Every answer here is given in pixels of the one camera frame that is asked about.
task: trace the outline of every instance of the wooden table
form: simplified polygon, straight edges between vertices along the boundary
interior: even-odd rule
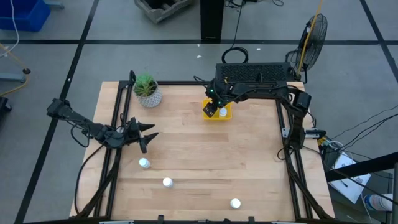
[[[303,88],[302,83],[294,85]],[[118,82],[102,84],[95,122],[111,123],[117,87]],[[146,133],[158,131],[159,135],[150,142],[147,154],[141,153],[138,144],[123,147],[112,219],[156,220],[165,215],[166,220],[245,221],[248,216],[256,221],[294,220],[286,165],[276,158],[282,140],[274,100],[233,104],[232,120],[204,121],[202,86],[161,86],[161,90],[163,99],[156,108],[143,108],[135,96],[131,98],[128,118],[156,124]],[[310,126],[307,116],[305,127]],[[317,148],[316,140],[306,139],[305,145]],[[91,141],[85,158],[98,147]],[[80,209],[98,188],[104,152],[95,155],[82,172]],[[309,191],[333,216],[320,156],[305,149],[301,153]],[[139,166],[142,157],[150,160],[150,169]],[[162,185],[164,177],[174,180],[174,188]],[[231,209],[232,198],[240,199],[240,209]]]

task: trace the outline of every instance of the fan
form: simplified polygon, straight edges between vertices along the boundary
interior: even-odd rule
[[[294,63],[294,66],[290,67],[290,72],[294,74],[296,80],[301,80],[300,72],[304,72],[305,74],[304,83],[307,83],[307,70],[312,68],[312,66],[315,64],[315,62],[318,59],[318,56],[323,46],[323,42],[325,41],[326,32],[328,30],[328,20],[326,19],[326,17],[320,13],[317,14],[316,17],[317,19],[315,20],[311,33],[310,29],[315,16],[313,16],[307,22],[300,39],[300,43],[296,48],[296,50],[288,52],[285,56],[285,62],[288,62],[289,55],[292,55],[290,62]],[[307,39],[308,35],[310,36],[304,48],[305,40]],[[303,64],[302,67],[299,68],[303,51],[304,51]],[[296,54],[296,59],[295,61],[292,61],[294,54]]]

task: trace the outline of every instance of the yellow bin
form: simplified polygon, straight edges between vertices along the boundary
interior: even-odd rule
[[[211,99],[205,99],[205,100],[203,100],[203,101],[202,101],[202,108],[204,108],[204,107],[207,105],[207,103],[209,103],[209,102],[211,102]],[[232,118],[232,106],[231,106],[231,103],[228,103],[228,104],[225,106],[225,109],[226,109],[226,116],[224,116],[224,117],[222,117],[222,116],[219,115],[220,109],[218,108],[217,111],[216,111],[216,113],[215,113],[211,118],[209,118],[209,117],[205,114],[205,112],[202,112],[203,119],[204,119],[204,120],[208,120],[208,121],[227,121],[227,120],[229,120],[229,119]]]

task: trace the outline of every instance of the blue container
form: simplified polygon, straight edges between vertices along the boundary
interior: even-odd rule
[[[43,0],[12,0],[18,31],[38,32],[50,15]],[[14,30],[10,0],[0,0],[0,29]]]

